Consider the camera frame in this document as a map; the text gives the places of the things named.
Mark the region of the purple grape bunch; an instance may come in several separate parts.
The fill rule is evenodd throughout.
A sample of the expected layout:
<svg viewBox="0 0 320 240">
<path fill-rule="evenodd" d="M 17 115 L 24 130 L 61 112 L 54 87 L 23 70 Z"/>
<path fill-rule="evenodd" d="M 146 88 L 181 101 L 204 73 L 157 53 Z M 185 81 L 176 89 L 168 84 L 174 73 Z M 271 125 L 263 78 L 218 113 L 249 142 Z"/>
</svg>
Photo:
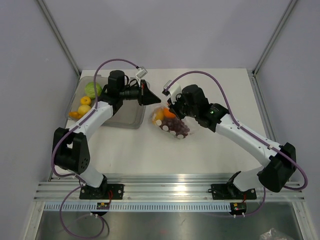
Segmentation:
<svg viewBox="0 0 320 240">
<path fill-rule="evenodd" d="M 184 139 L 190 133 L 190 128 L 178 118 L 164 118 L 159 127 L 177 139 Z"/>
</svg>

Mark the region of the clear zip top bag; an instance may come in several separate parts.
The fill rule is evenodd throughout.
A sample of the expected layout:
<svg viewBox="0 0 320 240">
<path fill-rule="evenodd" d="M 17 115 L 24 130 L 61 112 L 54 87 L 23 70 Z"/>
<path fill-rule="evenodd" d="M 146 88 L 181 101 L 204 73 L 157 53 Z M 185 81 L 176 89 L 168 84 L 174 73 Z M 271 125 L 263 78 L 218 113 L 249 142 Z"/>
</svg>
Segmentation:
<svg viewBox="0 0 320 240">
<path fill-rule="evenodd" d="M 170 112 L 167 105 L 157 104 L 149 116 L 149 123 L 160 131 L 171 135 L 175 139 L 185 139 L 195 134 L 200 127 L 191 117 L 179 119 Z"/>
</svg>

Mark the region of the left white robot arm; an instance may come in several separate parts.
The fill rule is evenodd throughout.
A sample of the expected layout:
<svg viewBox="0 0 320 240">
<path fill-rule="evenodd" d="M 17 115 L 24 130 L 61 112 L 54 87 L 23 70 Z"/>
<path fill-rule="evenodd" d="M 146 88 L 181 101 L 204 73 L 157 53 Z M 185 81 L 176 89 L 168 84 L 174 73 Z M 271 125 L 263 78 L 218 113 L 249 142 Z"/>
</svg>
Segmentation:
<svg viewBox="0 0 320 240">
<path fill-rule="evenodd" d="M 94 106 L 70 128 L 57 128 L 53 136 L 51 168 L 68 171 L 68 176 L 78 178 L 90 186 L 90 193 L 97 199 L 108 194 L 108 186 L 104 184 L 105 176 L 90 164 L 88 141 L 98 128 L 112 118 L 123 106 L 124 101 L 136 100 L 140 106 L 160 103 L 143 77 L 147 74 L 139 68 L 135 75 L 136 83 L 125 82 L 126 75 L 121 70 L 110 72 L 107 84 L 101 93 L 96 93 Z"/>
</svg>

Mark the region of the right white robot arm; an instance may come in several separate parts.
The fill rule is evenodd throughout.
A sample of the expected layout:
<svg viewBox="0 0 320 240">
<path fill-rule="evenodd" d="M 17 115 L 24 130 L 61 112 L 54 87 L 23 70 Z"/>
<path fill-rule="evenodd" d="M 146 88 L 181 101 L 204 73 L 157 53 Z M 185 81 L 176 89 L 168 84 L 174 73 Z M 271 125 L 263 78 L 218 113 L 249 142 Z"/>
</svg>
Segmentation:
<svg viewBox="0 0 320 240">
<path fill-rule="evenodd" d="M 175 83 L 165 95 L 169 97 L 170 112 L 179 119 L 194 118 L 200 126 L 228 138 L 260 163 L 260 167 L 232 175 L 226 183 L 230 197 L 239 198 L 244 192 L 259 187 L 278 193 L 295 172 L 296 167 L 288 161 L 288 158 L 296 159 L 293 145 L 280 145 L 256 132 L 249 135 L 238 120 L 232 119 L 227 108 L 219 103 L 210 103 L 196 84 L 181 88 Z"/>
</svg>

